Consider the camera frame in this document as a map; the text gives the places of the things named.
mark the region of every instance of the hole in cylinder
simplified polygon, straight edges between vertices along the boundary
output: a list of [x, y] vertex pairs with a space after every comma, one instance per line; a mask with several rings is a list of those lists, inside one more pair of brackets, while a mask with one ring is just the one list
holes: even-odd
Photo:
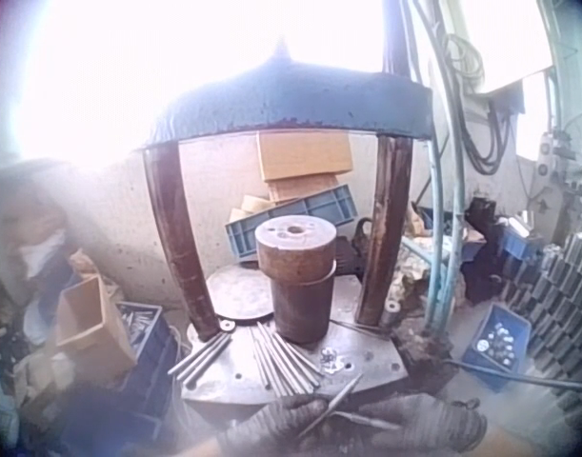
[[297, 233], [303, 233], [303, 227], [298, 227], [298, 226], [290, 226], [289, 228], [287, 228], [287, 232], [288, 233], [293, 233], [293, 234], [297, 234]]

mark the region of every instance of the bright window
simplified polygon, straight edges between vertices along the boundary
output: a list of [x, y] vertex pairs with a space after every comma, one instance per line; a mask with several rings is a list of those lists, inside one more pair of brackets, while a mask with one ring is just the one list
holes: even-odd
[[100, 164], [146, 138], [180, 93], [292, 58], [379, 71], [380, 0], [50, 0], [14, 125], [26, 159]]
[[547, 101], [547, 81], [539, 72], [523, 80], [525, 114], [517, 116], [516, 151], [520, 157], [529, 160], [538, 158], [540, 139], [549, 126], [549, 106]]

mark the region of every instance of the work glove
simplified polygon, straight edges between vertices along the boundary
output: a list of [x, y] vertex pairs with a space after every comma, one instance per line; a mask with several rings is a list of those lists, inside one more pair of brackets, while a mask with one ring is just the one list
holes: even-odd
[[279, 455], [326, 409], [327, 402], [312, 395], [283, 398], [230, 428], [217, 440], [225, 456]]
[[400, 426], [398, 430], [378, 432], [371, 437], [375, 447], [387, 449], [465, 452], [481, 442], [488, 426], [484, 415], [425, 393], [365, 405], [359, 412]]

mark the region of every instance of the rusty steel column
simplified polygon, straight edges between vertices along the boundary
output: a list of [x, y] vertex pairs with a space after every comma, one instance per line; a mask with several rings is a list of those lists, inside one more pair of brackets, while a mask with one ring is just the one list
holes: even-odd
[[[383, 0], [384, 72], [411, 77], [401, 0]], [[369, 257], [354, 319], [376, 326], [384, 309], [400, 249], [409, 202], [413, 141], [378, 137], [377, 174]]]
[[183, 292], [199, 338], [206, 341], [218, 333], [219, 324], [193, 238], [178, 143], [146, 149], [143, 159], [153, 215], [168, 266]]

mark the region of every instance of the rusty cylinder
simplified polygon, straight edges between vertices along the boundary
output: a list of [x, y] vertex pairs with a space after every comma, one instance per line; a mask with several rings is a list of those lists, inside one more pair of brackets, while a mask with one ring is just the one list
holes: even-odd
[[335, 263], [320, 281], [291, 284], [271, 279], [273, 320], [277, 332], [289, 341], [320, 341], [329, 330]]
[[271, 280], [276, 329], [290, 341], [314, 343], [327, 334], [336, 235], [330, 222], [301, 215], [270, 219], [256, 229], [259, 267]]
[[313, 216], [281, 216], [257, 227], [259, 268], [285, 283], [312, 283], [325, 278], [335, 260], [333, 224]]

